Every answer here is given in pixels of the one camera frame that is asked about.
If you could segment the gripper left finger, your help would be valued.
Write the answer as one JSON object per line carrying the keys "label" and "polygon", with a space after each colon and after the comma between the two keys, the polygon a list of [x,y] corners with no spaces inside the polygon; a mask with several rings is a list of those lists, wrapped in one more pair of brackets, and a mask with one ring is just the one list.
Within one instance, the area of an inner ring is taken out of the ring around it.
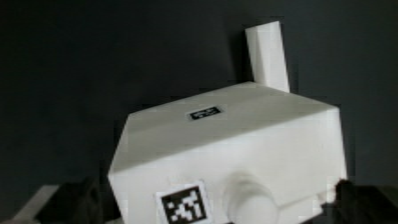
{"label": "gripper left finger", "polygon": [[65,183],[35,215],[41,224],[105,224],[97,182]]}

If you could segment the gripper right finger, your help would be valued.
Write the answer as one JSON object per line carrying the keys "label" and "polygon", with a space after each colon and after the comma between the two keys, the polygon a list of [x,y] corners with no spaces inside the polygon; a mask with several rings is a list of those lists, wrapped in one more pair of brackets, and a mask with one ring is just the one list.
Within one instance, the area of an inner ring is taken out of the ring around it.
{"label": "gripper right finger", "polygon": [[398,185],[336,186],[334,224],[398,224]]}

